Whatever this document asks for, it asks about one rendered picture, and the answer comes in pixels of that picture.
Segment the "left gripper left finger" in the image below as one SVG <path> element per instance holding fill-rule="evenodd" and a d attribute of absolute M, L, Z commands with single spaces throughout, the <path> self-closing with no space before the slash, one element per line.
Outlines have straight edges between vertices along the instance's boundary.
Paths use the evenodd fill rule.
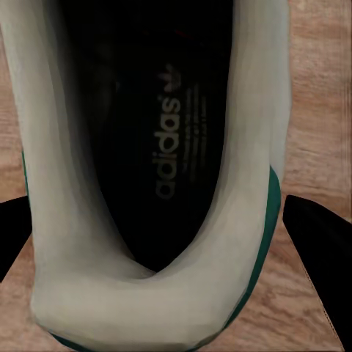
<path fill-rule="evenodd" d="M 0 283 L 32 231 L 28 195 L 0 202 Z"/>

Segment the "gym shoe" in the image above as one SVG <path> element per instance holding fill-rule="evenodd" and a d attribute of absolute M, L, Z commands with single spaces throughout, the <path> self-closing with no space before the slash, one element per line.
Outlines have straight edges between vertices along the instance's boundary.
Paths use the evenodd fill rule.
<path fill-rule="evenodd" d="M 31 320 L 77 352 L 195 352 L 252 296 L 281 205 L 289 0 L 0 0 Z"/>

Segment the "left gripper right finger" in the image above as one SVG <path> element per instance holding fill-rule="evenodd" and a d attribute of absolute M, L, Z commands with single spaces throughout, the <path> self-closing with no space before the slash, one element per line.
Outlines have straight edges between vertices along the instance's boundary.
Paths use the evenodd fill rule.
<path fill-rule="evenodd" d="M 283 222 L 345 352 L 352 352 L 352 223 L 294 195 L 287 195 Z"/>

